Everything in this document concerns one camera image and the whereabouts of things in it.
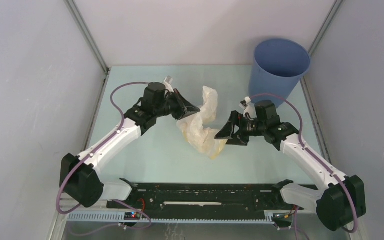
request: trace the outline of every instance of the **gray floor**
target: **gray floor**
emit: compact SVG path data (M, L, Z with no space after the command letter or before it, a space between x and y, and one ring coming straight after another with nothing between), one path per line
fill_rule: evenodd
M304 230L311 240L347 240L344 231L332 232L325 228L316 215L300 214L297 217L298 227ZM101 222L68 222L74 233L88 233L107 223ZM66 228L64 240L295 240L293 230L277 231L268 224L154 224L145 230L123 230L121 227L109 227L95 234L76 237Z
M93 127L91 145L120 121L120 114L110 102L115 88L129 82L161 82L168 75L174 79L172 86L197 106L203 103L203 86L217 90L216 119L204 127L220 129L231 111L241 111L239 102L248 95L251 66L113 66ZM143 96L144 88L144 85L123 88L114 95L114 102L126 111ZM300 85L295 87L288 100L301 113L305 140L320 152ZM288 105L281 105L277 113L282 121L299 128L297 114ZM276 184L289 179L298 184L314 184L293 159L268 144L264 137L253 137L247 147L228 145L216 159L211 160L185 140L170 116L159 118L143 137L114 156L99 175L102 182L120 177L132 183Z

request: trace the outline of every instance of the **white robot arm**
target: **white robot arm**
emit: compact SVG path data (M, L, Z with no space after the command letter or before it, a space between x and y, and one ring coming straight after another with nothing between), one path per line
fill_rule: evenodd
M249 97L241 101L244 114L232 111L215 139L227 140L227 145L247 146L250 137L263 136L266 142L291 157L314 182L317 190L291 180L282 181L272 188L280 204L300 206L315 213L328 229L335 231L353 221L351 205L341 186L345 185L356 215L361 217L366 214L364 184L358 176L348 177L314 151L303 138L300 139L299 131L292 124L281 122L271 101L255 104L256 118L251 118L253 109L250 102Z
M126 200L132 184L121 178L101 182L99 175L105 166L124 147L138 139L157 123L157 118L172 115L176 120L198 113L200 109L180 95L171 86L172 78L163 83L151 82L143 97L125 113L125 119L115 126L104 138L77 156L67 154L61 162L60 186L72 169L83 163L70 177L64 191L88 208L99 200Z

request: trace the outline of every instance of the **red wire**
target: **red wire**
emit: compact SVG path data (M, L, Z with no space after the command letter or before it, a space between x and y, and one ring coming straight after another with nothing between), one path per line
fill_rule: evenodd
M296 209L296 207L297 207L297 206L295 206L295 205L293 206L293 208L292 208L292 209L290 210L290 212L289 212L289 215L291 215L291 214L292 214L292 211L293 211L293 210L295 210L295 209Z
M143 198L139 199L142 202L142 212L145 210L145 200Z

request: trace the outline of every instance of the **crumpled plastic bag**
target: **crumpled plastic bag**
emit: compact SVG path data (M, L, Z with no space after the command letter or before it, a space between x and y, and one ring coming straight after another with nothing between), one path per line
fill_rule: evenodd
M177 127L182 131L184 138L198 152L215 159L225 148L227 140L215 140L214 137L219 129L204 128L204 124L213 122L216 119L218 93L216 90L202 87L203 105L200 112L177 121Z

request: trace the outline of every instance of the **blue bucket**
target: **blue bucket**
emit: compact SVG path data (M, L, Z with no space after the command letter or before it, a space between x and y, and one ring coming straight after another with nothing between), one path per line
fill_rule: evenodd
M294 41L283 38L263 41L255 48L249 96L270 93L287 99L309 71L310 62L307 50ZM262 100L271 100L276 108L284 103L272 96L258 96L252 102Z

